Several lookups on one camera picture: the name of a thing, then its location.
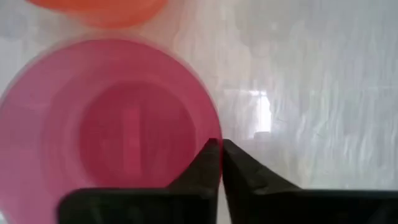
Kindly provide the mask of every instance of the white table surface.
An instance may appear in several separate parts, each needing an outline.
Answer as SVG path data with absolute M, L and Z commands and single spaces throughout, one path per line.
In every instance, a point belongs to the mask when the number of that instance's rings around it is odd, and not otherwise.
M 396 0 L 170 0 L 145 25 L 115 32 L 184 59 L 224 138 L 293 183 L 398 189 L 397 9 Z M 0 93 L 41 51 L 102 32 L 0 0 Z M 219 214 L 229 223 L 222 194 Z

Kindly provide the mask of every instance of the plastic cup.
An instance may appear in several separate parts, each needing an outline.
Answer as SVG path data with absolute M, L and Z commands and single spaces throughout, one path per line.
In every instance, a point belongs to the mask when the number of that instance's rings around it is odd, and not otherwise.
M 159 12 L 167 0 L 29 0 L 62 11 L 85 24 L 102 28 L 128 27 L 143 23 Z
M 146 44 L 86 40 L 29 65 L 0 105 L 0 210 L 55 223 L 68 192 L 156 188 L 209 138 L 216 110 L 193 73 Z

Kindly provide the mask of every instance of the orange plastic cup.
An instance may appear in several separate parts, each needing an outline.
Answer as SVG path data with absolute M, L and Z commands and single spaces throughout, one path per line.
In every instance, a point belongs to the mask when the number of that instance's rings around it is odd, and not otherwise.
M 167 0 L 28 0 L 64 12 L 85 24 L 120 28 L 143 23 L 159 12 Z

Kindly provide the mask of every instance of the pink plastic cup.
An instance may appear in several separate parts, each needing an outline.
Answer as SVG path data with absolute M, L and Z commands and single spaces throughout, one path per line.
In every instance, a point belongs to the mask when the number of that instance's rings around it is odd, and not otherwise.
M 84 187 L 165 187 L 209 138 L 216 110 L 192 72 L 160 50 L 86 40 L 29 65 L 0 106 L 0 210 L 55 223 Z

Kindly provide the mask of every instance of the white surface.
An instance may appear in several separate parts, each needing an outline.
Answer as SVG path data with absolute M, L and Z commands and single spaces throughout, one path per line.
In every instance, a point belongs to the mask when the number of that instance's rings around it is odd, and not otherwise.
M 397 8 L 396 0 L 170 0 L 146 25 L 120 32 L 189 63 L 224 137 L 283 177 L 305 188 L 398 189 Z M 0 21 L 0 91 L 42 50 L 100 32 L 16 0 L 0 0 Z M 220 213 L 228 222 L 225 204 Z

